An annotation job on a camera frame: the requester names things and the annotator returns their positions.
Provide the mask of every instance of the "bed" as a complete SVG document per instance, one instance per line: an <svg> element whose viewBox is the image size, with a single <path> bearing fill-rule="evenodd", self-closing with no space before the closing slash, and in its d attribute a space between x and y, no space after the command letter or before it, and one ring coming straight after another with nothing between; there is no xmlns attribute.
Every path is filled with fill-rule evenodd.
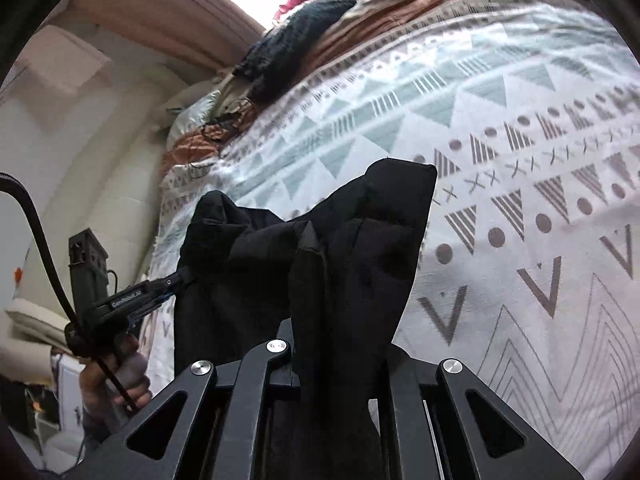
<svg viewBox="0 0 640 480"><path fill-rule="evenodd" d="M315 70L220 156L170 168L150 277L206 192L288 220L388 156L438 169L394 342L462 360L604 478L640 426L640 67L579 4L453 0ZM173 310L142 330L154 392Z"/></svg>

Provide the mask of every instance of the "gray dot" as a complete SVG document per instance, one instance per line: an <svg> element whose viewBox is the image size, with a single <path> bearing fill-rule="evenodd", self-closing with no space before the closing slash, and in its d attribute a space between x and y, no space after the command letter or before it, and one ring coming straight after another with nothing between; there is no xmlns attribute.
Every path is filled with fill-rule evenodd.
<svg viewBox="0 0 640 480"><path fill-rule="evenodd" d="M536 225L538 229L543 233L548 233L551 231L551 219L545 215L540 213L536 216Z"/></svg>
<svg viewBox="0 0 640 480"><path fill-rule="evenodd" d="M591 205L591 202L589 202L586 198L578 199L578 209L583 215L589 216L591 213L593 213L593 206Z"/></svg>
<svg viewBox="0 0 640 480"><path fill-rule="evenodd" d="M611 190L613 191L613 194L618 198L624 198L626 196L625 190L622 189L622 186L619 186L618 184L612 184Z"/></svg>
<svg viewBox="0 0 640 480"><path fill-rule="evenodd" d="M504 245L504 231L500 228L491 228L487 237L489 238L489 243L496 249Z"/></svg>
<svg viewBox="0 0 640 480"><path fill-rule="evenodd" d="M436 258L441 264L447 265L453 258L451 246L449 244L439 245L436 249Z"/></svg>

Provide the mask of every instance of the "curtain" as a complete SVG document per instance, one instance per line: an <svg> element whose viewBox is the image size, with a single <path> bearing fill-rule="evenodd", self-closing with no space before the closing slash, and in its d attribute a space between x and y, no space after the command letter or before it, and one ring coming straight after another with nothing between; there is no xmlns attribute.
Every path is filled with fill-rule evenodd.
<svg viewBox="0 0 640 480"><path fill-rule="evenodd" d="M195 66L233 66L264 27L231 0L71 0L70 8L136 43Z"/></svg>

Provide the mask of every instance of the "pillow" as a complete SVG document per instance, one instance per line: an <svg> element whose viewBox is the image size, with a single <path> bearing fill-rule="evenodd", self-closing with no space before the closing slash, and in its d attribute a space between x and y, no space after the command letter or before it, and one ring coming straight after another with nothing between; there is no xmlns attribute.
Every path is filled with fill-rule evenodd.
<svg viewBox="0 0 640 480"><path fill-rule="evenodd" d="M221 81L222 79L215 77L185 88L162 106L153 110L151 120L159 130L171 127L178 114L189 108L203 96L213 92Z"/></svg>
<svg viewBox="0 0 640 480"><path fill-rule="evenodd" d="M202 99L196 102L193 106L183 111L171 126L169 130L169 136L166 140L166 150L169 151L174 147L174 144L184 134L190 132L194 128L204 126L211 117L211 111L216 105L216 101L220 97L220 90L214 90L213 92L205 95Z"/></svg>
<svg viewBox="0 0 640 480"><path fill-rule="evenodd" d="M68 323L48 308L31 303L23 298L15 298L6 313L14 322L14 328L40 341L66 349L65 326Z"/></svg>

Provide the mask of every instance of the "human hand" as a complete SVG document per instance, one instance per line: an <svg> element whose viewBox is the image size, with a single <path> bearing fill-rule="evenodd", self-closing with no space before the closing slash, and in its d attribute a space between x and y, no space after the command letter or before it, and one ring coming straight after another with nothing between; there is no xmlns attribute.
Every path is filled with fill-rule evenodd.
<svg viewBox="0 0 640 480"><path fill-rule="evenodd" d="M138 340L127 335L120 343L120 352L124 358L122 365L118 365L116 356L113 354L103 360L127 390L136 406L142 408L149 403L153 394L149 390L149 378L145 375L147 362L138 352L138 347ZM107 419L113 412L112 400L116 406L125 405L124 399L118 394L111 381L106 380L103 371L93 361L89 361L80 372L79 383L84 408L93 418Z"/></svg>

